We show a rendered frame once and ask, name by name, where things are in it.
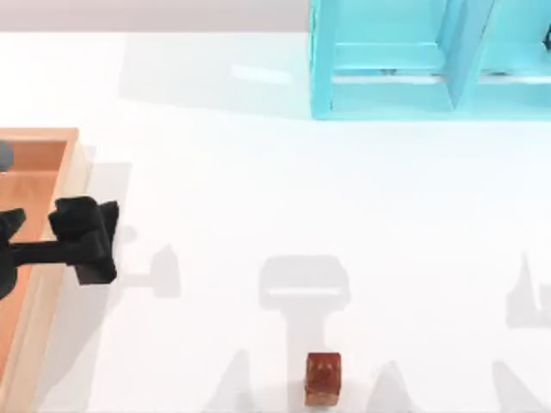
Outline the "shallow salmon-coloured box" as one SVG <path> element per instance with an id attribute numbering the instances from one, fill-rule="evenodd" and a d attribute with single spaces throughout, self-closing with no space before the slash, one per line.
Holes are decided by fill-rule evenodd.
<path id="1" fill-rule="evenodd" d="M 14 165 L 0 174 L 0 211 L 21 207 L 27 219 L 15 242 L 53 238 L 54 201 L 86 189 L 90 166 L 76 128 L 1 128 Z M 65 266 L 19 268 L 13 292 L 0 299 L 0 413 L 31 413 Z"/>

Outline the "pale grey rounded box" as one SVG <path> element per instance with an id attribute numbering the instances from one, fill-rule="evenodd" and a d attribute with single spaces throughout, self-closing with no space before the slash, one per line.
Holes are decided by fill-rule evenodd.
<path id="1" fill-rule="evenodd" d="M 8 172 L 14 165 L 13 146 L 7 141 L 0 141 L 0 173 Z"/>

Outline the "brown bread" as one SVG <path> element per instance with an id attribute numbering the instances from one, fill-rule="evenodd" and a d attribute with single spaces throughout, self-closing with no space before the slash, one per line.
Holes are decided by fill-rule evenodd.
<path id="1" fill-rule="evenodd" d="M 304 404 L 311 408 L 332 408 L 342 387 L 342 357 L 338 352 L 313 352 L 306 356 Z"/>

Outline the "light blue rack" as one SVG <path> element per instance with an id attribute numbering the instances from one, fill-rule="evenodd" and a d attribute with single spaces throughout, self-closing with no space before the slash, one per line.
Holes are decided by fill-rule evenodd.
<path id="1" fill-rule="evenodd" d="M 309 0 L 319 120 L 551 121 L 551 0 Z"/>

